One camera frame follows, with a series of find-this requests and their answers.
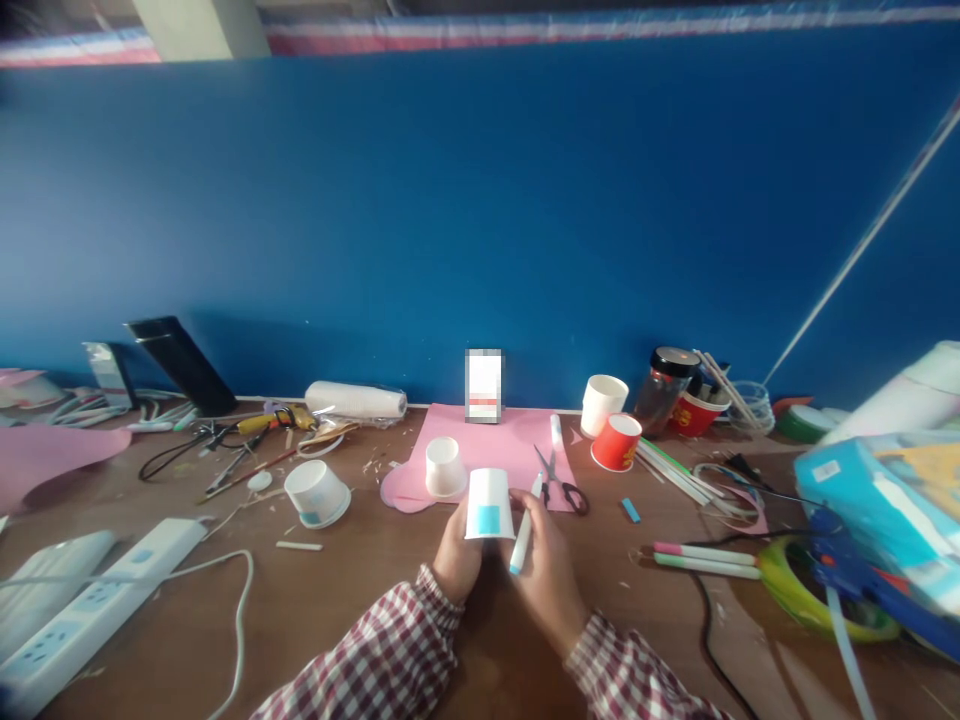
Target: plaid shirt sleeve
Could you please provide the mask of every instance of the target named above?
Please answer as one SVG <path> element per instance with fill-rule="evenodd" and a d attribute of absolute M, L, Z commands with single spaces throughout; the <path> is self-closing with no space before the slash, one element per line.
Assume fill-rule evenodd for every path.
<path fill-rule="evenodd" d="M 600 720 L 733 720 L 688 693 L 636 630 L 594 613 L 564 668 Z"/>
<path fill-rule="evenodd" d="M 453 636 L 462 615 L 422 565 L 416 584 L 387 592 L 251 720 L 425 718 L 457 665 Z"/>

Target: pink foam sheet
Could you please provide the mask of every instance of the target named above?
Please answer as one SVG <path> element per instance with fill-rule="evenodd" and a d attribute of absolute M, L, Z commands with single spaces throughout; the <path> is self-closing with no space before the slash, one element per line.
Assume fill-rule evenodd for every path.
<path fill-rule="evenodd" d="M 82 430 L 54 425 L 0 428 L 0 515 L 23 509 L 39 485 L 126 450 L 129 430 Z"/>
<path fill-rule="evenodd" d="M 423 421 L 410 460 L 394 468 L 383 479 L 383 501 L 402 512 L 418 512 L 435 502 L 457 503 L 463 497 L 434 500 L 427 492 L 427 445 L 436 437 L 452 437 L 460 445 L 460 457 L 469 473 L 484 467 L 503 468 L 512 488 L 530 490 L 537 473 L 543 467 L 534 445 L 540 448 L 549 462 L 553 450 L 550 437 L 552 410 L 507 408 L 497 425 L 464 421 L 464 410 L 459 405 L 431 405 Z M 576 485 L 567 454 L 557 450 L 557 477 Z M 550 488 L 549 510 L 572 512 L 563 498 L 563 492 L 554 483 Z"/>

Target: scissors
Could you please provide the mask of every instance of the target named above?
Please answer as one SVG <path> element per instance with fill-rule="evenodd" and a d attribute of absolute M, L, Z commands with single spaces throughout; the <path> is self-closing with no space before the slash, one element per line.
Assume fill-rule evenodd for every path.
<path fill-rule="evenodd" d="M 554 469 L 557 464 L 556 449 L 550 452 L 549 464 L 543 457 L 543 453 L 540 452 L 540 448 L 534 445 L 533 449 L 536 450 L 537 455 L 540 456 L 540 462 L 543 463 L 544 472 L 547 474 L 546 479 L 543 481 L 543 490 L 541 492 L 543 496 L 544 507 L 548 507 L 550 505 L 550 481 L 553 480 L 560 485 L 560 489 L 563 490 L 563 497 L 566 498 L 566 501 L 570 504 L 570 507 L 573 508 L 573 511 L 577 515 L 582 517 L 590 512 L 590 501 L 587 500 L 587 496 L 583 494 L 580 488 L 578 488 L 576 485 L 563 482 L 557 477 L 557 473 Z"/>

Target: white power strip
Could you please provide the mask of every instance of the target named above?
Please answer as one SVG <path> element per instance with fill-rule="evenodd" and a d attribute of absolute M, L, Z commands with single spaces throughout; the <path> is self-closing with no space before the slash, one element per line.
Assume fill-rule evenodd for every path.
<path fill-rule="evenodd" d="M 76 580 L 0 590 L 0 663 L 73 600 L 84 579 L 93 574 L 116 541 L 112 532 L 101 530 L 51 545 L 30 556 L 11 580 L 67 576 Z"/>
<path fill-rule="evenodd" d="M 91 583 L 0 665 L 0 686 L 8 693 L 3 710 L 9 717 L 36 717 L 205 534 L 195 520 L 164 520 L 104 573 L 149 581 Z"/>

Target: red container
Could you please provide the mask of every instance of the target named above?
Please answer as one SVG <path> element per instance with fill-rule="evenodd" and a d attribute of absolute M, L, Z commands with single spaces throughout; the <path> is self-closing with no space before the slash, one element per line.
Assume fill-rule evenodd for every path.
<path fill-rule="evenodd" d="M 590 446 L 594 461 L 605 470 L 626 472 L 633 467 L 643 428 L 637 419 L 626 413 L 614 413 L 607 418 L 600 435 Z"/>
<path fill-rule="evenodd" d="M 730 407 L 730 399 L 724 391 L 717 393 L 716 399 L 719 402 L 707 402 L 684 393 L 673 409 L 670 424 L 684 437 L 700 437 L 717 416 Z"/>

